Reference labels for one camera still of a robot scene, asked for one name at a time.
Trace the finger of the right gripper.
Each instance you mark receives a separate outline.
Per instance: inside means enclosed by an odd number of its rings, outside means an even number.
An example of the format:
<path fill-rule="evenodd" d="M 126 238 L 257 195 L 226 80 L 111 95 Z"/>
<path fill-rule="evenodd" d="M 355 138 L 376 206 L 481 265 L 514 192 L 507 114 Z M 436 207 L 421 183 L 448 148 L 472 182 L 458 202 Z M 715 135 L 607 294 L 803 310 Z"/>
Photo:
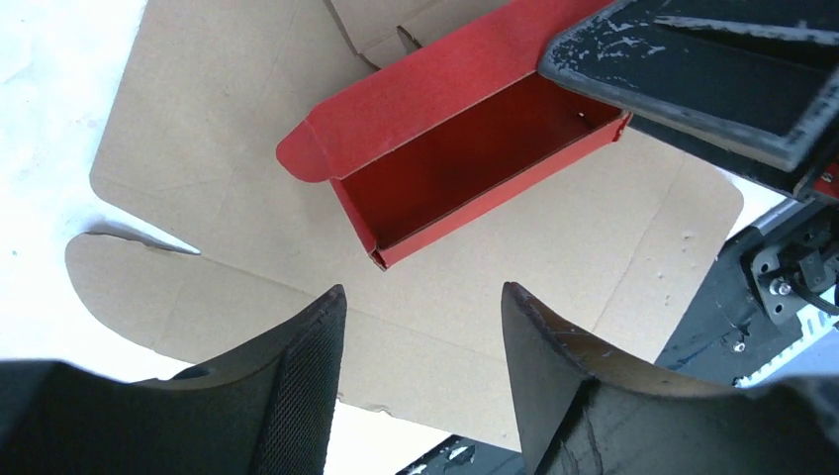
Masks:
<path fill-rule="evenodd" d="M 805 161 L 792 172 L 781 171 L 638 115 L 633 116 L 629 127 L 788 198 L 824 204 L 838 202 L 837 124 L 821 136 Z"/>
<path fill-rule="evenodd" d="M 556 84 L 783 172 L 838 125 L 834 1 L 617 1 L 555 36 Z"/>

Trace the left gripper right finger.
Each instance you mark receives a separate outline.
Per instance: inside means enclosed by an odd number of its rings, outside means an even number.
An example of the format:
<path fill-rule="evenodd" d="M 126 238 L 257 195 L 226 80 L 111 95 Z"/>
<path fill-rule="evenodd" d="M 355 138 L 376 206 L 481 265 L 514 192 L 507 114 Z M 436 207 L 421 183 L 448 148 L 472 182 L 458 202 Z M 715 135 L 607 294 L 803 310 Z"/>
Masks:
<path fill-rule="evenodd" d="M 640 359 L 502 291 L 520 449 L 531 474 L 834 474 L 838 380 L 739 389 Z"/>

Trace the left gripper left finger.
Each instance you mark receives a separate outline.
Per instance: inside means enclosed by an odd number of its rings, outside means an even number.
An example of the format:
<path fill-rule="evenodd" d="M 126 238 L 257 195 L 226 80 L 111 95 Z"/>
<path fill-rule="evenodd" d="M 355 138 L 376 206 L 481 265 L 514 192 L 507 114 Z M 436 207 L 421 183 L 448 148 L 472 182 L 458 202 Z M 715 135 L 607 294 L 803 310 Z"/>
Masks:
<path fill-rule="evenodd" d="M 320 474 L 346 297 L 170 379 L 122 383 L 64 362 L 1 366 L 5 474 Z"/>

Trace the red paper box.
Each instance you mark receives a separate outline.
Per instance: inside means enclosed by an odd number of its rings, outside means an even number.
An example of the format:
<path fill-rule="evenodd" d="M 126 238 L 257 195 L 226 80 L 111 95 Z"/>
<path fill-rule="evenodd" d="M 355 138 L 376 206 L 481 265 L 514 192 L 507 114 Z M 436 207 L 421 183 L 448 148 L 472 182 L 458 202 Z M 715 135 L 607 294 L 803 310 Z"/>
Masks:
<path fill-rule="evenodd" d="M 328 182 L 382 269 L 616 142 L 619 108 L 540 76 L 600 1 L 512 1 L 324 100 L 276 147 Z"/>

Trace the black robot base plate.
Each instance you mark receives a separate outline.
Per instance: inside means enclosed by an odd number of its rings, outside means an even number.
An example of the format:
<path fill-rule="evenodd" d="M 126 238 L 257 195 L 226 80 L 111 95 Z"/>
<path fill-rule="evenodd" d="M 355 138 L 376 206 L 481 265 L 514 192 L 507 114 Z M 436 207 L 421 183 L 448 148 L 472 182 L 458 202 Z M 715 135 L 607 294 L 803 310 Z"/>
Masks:
<path fill-rule="evenodd" d="M 792 377 L 834 376 L 800 358 L 838 333 L 838 212 L 786 200 L 731 237 L 652 364 L 749 389 Z M 531 474 L 521 449 L 453 435 L 409 474 Z"/>

